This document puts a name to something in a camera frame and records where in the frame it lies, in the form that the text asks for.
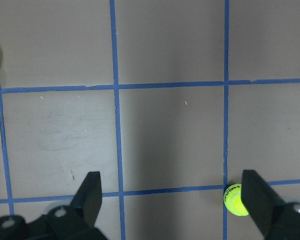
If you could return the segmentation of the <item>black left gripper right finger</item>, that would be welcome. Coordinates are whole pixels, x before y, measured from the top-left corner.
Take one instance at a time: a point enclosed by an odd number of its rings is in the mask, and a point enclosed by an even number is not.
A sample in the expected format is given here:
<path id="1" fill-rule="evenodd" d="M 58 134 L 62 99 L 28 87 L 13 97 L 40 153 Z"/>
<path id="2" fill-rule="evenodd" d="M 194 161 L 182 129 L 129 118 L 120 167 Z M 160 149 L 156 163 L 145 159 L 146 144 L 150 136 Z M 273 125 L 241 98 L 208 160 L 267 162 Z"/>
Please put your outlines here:
<path id="1" fill-rule="evenodd" d="M 262 235 L 268 235 L 273 219 L 286 205 L 285 201 L 253 169 L 245 169 L 241 176 L 241 200 Z"/>

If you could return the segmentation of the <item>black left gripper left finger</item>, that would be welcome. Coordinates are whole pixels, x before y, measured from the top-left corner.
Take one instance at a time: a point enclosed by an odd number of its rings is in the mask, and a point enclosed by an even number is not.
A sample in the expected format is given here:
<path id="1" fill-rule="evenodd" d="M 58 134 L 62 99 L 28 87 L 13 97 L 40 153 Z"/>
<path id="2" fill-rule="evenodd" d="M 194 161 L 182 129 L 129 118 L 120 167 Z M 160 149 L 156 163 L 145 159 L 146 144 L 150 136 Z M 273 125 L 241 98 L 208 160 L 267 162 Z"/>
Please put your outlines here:
<path id="1" fill-rule="evenodd" d="M 70 206 L 89 227 L 94 227 L 102 206 L 102 185 L 99 171 L 87 173 Z"/>

